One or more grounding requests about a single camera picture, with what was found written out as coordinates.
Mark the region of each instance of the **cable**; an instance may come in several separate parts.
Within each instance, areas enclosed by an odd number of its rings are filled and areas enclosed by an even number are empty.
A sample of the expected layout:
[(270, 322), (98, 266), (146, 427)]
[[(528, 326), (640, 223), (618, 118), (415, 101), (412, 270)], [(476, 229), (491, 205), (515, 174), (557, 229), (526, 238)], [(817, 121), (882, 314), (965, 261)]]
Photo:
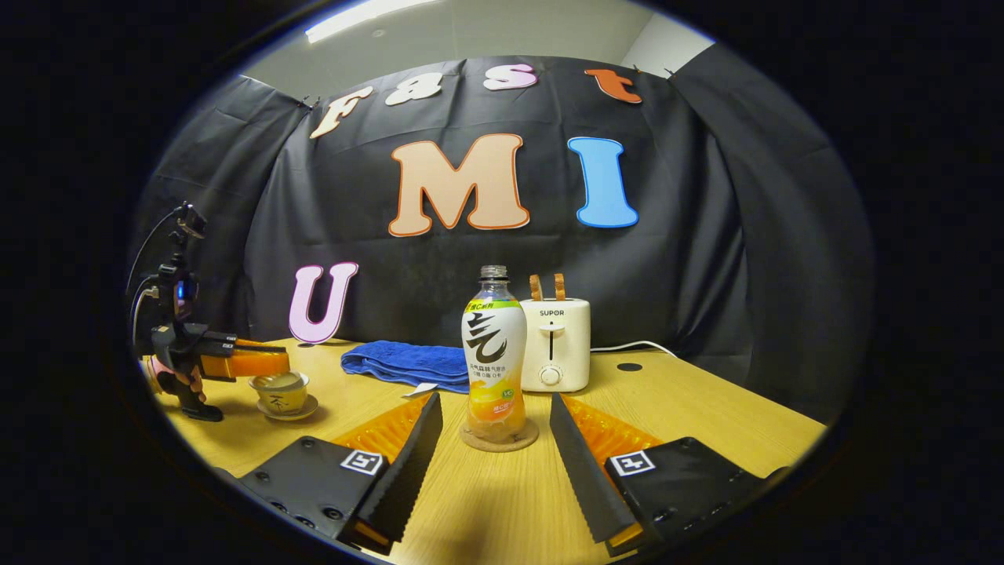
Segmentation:
[(147, 235), (147, 238), (143, 240), (143, 245), (140, 245), (140, 250), (136, 252), (136, 258), (133, 260), (133, 268), (131, 268), (130, 271), (129, 271), (129, 278), (126, 280), (126, 292), (127, 293), (129, 292), (130, 285), (133, 284), (133, 274), (136, 272), (136, 265), (137, 265), (137, 263), (140, 262), (140, 257), (143, 256), (143, 250), (147, 247), (147, 243), (150, 243), (150, 238), (153, 237), (155, 233), (157, 233), (157, 230), (160, 229), (161, 225), (164, 222), (168, 221), (168, 218), (170, 218), (171, 216), (175, 215), (178, 212), (178, 210), (180, 210), (181, 208), (182, 207), (179, 206), (179, 207), (175, 208), (174, 210), (171, 210), (171, 213), (169, 213), (168, 215), (164, 216), (164, 218), (161, 219), (161, 221), (157, 222), (157, 225), (154, 226), (154, 229), (150, 230), (150, 233)]
[(140, 321), (140, 306), (143, 305), (143, 299), (153, 296), (155, 289), (144, 289), (148, 282), (153, 280), (154, 276), (148, 276), (140, 282), (140, 288), (137, 289), (136, 296), (133, 298), (133, 304), (136, 305), (133, 308), (133, 342), (130, 344), (133, 349), (136, 349), (136, 327)]
[(666, 353), (669, 353), (673, 357), (677, 357), (676, 353), (673, 353), (672, 351), (666, 349), (665, 347), (663, 347), (663, 346), (661, 346), (659, 344), (652, 343), (652, 342), (632, 342), (630, 344), (616, 345), (616, 346), (613, 346), (613, 347), (594, 347), (594, 348), (590, 349), (589, 351), (616, 351), (618, 349), (624, 349), (624, 348), (629, 348), (629, 347), (636, 346), (636, 345), (651, 345), (652, 347), (654, 347), (656, 349), (661, 349), (661, 350), (665, 351)]

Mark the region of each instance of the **plastic bottle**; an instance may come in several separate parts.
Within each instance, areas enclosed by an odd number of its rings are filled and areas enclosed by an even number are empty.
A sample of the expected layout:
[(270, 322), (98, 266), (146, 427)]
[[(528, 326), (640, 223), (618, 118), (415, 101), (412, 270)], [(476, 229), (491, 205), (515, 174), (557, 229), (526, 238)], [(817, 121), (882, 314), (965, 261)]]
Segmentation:
[(477, 438), (505, 444), (526, 426), (521, 386), (526, 315), (509, 293), (505, 266), (482, 266), (480, 281), (481, 292), (461, 318), (471, 382), (467, 425)]

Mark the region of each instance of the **blue letter i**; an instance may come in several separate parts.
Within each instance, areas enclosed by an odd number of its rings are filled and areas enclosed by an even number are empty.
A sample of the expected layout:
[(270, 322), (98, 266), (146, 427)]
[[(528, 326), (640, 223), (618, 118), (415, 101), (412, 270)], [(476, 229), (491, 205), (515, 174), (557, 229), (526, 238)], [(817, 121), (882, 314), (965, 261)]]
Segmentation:
[(638, 212), (628, 205), (617, 157), (624, 148), (613, 139), (572, 137), (568, 149), (578, 154), (585, 178), (585, 206), (578, 221), (593, 227), (628, 227), (638, 223)]

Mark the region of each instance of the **bottle label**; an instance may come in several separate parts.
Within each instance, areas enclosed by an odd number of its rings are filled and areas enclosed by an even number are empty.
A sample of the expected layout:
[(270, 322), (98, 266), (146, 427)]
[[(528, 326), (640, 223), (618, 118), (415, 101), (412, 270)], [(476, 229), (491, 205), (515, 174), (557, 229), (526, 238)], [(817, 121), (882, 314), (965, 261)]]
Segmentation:
[(464, 309), (461, 335), (471, 381), (471, 411), (482, 421), (502, 420), (512, 411), (522, 384), (523, 309), (515, 300), (471, 301)]

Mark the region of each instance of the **white toaster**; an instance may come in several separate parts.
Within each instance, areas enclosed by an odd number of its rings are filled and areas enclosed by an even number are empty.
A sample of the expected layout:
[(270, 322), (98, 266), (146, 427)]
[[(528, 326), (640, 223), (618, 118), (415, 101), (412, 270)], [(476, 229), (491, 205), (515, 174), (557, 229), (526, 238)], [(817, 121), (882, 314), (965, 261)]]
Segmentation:
[(526, 314), (523, 390), (573, 392), (589, 384), (589, 303), (545, 299), (519, 305)]

